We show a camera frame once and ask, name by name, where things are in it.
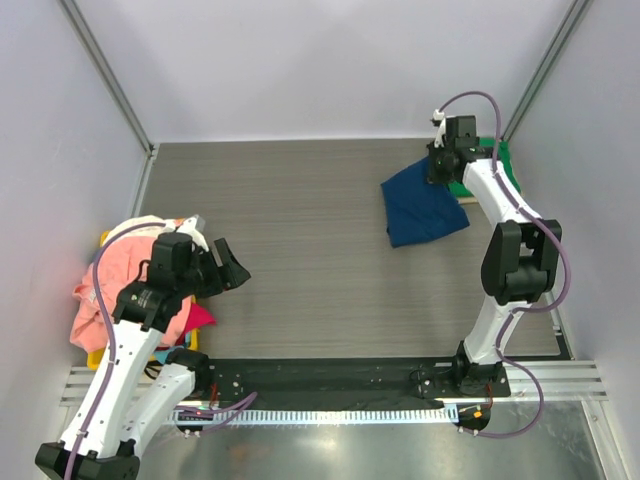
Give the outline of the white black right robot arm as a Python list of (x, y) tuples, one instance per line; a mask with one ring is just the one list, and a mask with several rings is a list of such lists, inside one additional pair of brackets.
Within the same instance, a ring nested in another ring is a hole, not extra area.
[(522, 315), (555, 283), (562, 229), (531, 210), (510, 184), (497, 151), (481, 146), (472, 115), (437, 110), (428, 145), (427, 180), (458, 181), (477, 200), (493, 228), (481, 264), (485, 298), (472, 331), (450, 367), (422, 366), (409, 379), (417, 397), (429, 402), (457, 396), (507, 394), (503, 345)]

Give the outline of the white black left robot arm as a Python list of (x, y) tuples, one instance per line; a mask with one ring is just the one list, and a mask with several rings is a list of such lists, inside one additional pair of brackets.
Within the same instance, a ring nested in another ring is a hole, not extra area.
[(209, 357), (179, 348), (134, 396), (171, 319), (183, 301), (219, 295), (250, 277), (223, 238), (209, 246), (198, 232), (160, 234), (106, 317), (106, 351), (73, 421), (58, 441), (39, 447), (35, 464), (46, 477), (136, 478), (144, 451), (178, 404), (204, 398), (214, 384)]

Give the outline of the blue Mickey print t-shirt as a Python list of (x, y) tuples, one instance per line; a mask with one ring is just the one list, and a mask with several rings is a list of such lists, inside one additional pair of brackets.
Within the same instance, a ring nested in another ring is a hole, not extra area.
[(392, 248), (429, 243), (470, 226), (448, 187), (426, 181), (428, 167), (424, 157), (380, 184)]

